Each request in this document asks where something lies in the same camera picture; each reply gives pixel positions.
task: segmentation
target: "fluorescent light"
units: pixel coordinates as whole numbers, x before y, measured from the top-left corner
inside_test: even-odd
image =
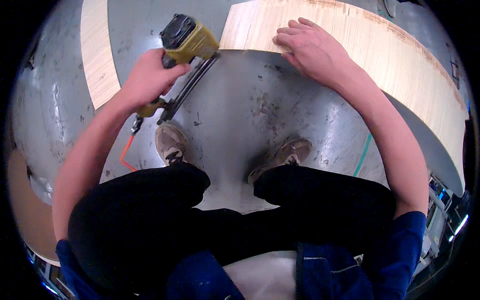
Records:
[[[43,286],[46,287],[49,291],[51,291],[52,293],[54,293],[55,295],[58,295],[58,293],[56,291],[54,291],[51,287],[49,287],[48,285],[45,284],[45,282],[42,282]]]
[[[462,227],[465,225],[465,222],[467,221],[467,219],[468,219],[468,215],[466,215],[465,218],[463,218],[462,223],[460,223],[460,225],[455,230],[455,235],[457,235],[457,233],[460,231],[460,229],[462,229]]]

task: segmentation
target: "yellow nail gun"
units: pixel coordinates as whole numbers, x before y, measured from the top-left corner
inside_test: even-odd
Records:
[[[144,118],[153,116],[159,108],[164,108],[164,111],[157,124],[160,125],[171,120],[188,94],[219,58],[219,43],[212,32],[199,21],[187,15],[173,15],[173,19],[160,33],[160,38],[166,52],[162,57],[164,68],[170,69],[177,64],[191,63],[195,57],[200,57],[204,61],[187,74],[189,79],[175,98],[166,102],[158,97],[137,111],[132,126],[132,135],[140,130]]]

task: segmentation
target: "black nail gun cap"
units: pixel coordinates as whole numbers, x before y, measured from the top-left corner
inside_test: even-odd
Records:
[[[160,32],[163,47],[178,49],[196,26],[193,18],[184,14],[174,14],[170,23]]]

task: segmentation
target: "blue shirt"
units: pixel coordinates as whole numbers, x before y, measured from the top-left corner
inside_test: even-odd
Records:
[[[392,222],[361,267],[348,251],[332,244],[299,243],[298,299],[403,299],[420,259],[426,217],[409,212]],[[56,249],[61,270],[77,299],[117,298],[95,289],[81,270],[66,240]],[[208,251],[184,258],[172,271],[164,291],[152,290],[135,299],[243,299]]]

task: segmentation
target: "forearm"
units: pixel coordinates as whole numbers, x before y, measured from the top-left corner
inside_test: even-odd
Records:
[[[368,74],[356,65],[337,90],[360,113],[378,146],[388,184],[397,200],[395,217],[412,210],[427,214],[425,159],[402,116]]]
[[[75,142],[59,170],[52,199],[57,240],[67,239],[73,207],[100,181],[108,153],[126,119],[132,114],[131,109],[120,105],[126,97],[120,91],[104,105]]]

